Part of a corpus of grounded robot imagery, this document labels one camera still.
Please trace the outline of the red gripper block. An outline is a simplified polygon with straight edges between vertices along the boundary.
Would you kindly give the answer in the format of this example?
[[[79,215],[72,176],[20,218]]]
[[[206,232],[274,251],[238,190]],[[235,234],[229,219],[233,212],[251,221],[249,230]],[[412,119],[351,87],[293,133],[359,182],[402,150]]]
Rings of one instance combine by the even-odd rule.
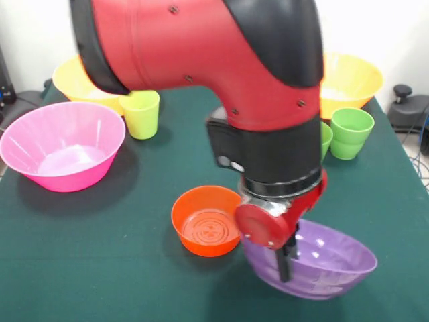
[[[327,184],[327,172],[322,170],[320,182],[313,189],[297,197],[269,200],[250,194],[243,183],[239,183],[241,204],[234,212],[237,229],[253,244],[276,250],[279,278],[283,283],[292,278],[292,258],[298,259],[298,222],[317,204]],[[283,246],[289,239],[290,246]]]

